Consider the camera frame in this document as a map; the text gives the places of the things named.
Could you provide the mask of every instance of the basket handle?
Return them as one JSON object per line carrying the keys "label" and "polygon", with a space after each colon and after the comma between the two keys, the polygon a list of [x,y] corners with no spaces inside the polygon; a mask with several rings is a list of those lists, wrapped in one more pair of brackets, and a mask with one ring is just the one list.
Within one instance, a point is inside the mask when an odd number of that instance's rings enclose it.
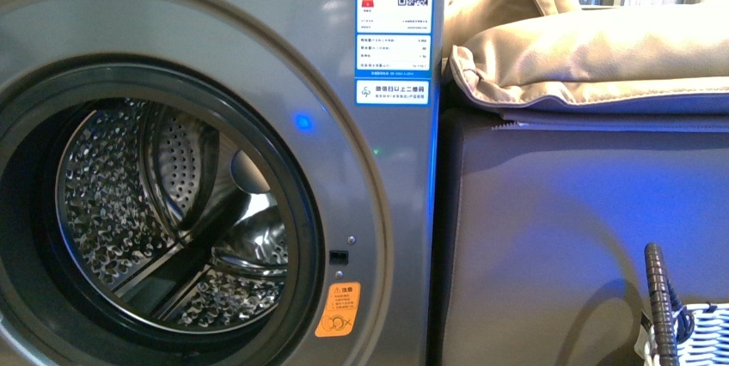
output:
{"label": "basket handle", "polygon": [[663,251],[656,243],[646,246],[646,275],[648,294],[651,299],[653,331],[658,346],[661,366],[678,366],[676,336],[673,334],[673,313],[668,270],[665,267]]}

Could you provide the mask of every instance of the basket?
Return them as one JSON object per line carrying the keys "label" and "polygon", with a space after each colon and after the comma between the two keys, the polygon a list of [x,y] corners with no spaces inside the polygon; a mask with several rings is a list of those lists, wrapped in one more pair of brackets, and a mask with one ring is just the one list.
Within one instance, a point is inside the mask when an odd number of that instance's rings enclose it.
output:
{"label": "basket", "polygon": [[682,305],[655,243],[646,246],[646,274],[652,325],[636,345],[645,366],[729,365],[729,304]]}

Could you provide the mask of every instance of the blue indicator light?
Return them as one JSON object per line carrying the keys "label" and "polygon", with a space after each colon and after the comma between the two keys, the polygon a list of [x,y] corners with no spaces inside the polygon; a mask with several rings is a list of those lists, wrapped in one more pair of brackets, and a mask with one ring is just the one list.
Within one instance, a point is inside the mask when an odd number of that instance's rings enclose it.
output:
{"label": "blue indicator light", "polygon": [[314,130],[314,121],[306,114],[297,114],[294,118],[296,126],[300,131],[310,132]]}

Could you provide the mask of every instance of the energy efficiency label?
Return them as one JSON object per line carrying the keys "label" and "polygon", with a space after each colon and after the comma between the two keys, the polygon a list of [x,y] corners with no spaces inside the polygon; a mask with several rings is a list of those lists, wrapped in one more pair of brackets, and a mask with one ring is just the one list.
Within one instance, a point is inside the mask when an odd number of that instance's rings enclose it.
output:
{"label": "energy efficiency label", "polygon": [[356,0],[357,104],[430,104],[433,0]]}

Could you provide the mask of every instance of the washing machine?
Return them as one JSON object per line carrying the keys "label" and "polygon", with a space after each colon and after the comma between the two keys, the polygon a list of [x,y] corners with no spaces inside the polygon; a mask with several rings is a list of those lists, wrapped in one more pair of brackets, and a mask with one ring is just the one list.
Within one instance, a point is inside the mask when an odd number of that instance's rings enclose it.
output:
{"label": "washing machine", "polygon": [[0,0],[2,363],[423,364],[442,12]]}

